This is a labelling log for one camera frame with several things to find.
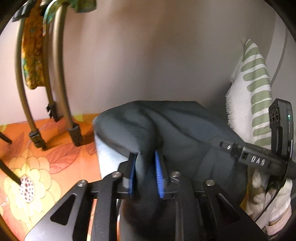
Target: striped towel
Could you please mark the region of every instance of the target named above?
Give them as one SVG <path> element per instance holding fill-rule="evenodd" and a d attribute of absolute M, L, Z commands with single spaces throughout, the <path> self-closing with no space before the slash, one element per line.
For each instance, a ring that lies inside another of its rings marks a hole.
<path fill-rule="evenodd" d="M 272 103 L 265 60 L 250 39 L 226 94 L 229 126 L 248 143 L 271 148 L 268 107 Z"/>

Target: screw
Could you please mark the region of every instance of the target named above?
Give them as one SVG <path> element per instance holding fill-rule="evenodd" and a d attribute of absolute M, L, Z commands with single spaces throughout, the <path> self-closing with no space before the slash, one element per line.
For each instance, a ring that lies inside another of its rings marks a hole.
<path fill-rule="evenodd" d="M 172 172 L 171 173 L 171 176 L 172 177 L 180 177 L 181 176 L 181 173 L 179 173 L 179 172 Z"/>
<path fill-rule="evenodd" d="M 216 182 L 211 180 L 211 179 L 208 179 L 208 180 L 205 181 L 205 184 L 207 186 L 214 186 L 216 184 Z"/>
<path fill-rule="evenodd" d="M 80 180 L 78 183 L 77 183 L 77 186 L 78 187 L 83 187 L 87 184 L 87 182 L 85 180 Z"/>
<path fill-rule="evenodd" d="M 113 172 L 112 177 L 120 177 L 121 173 L 120 172 Z"/>

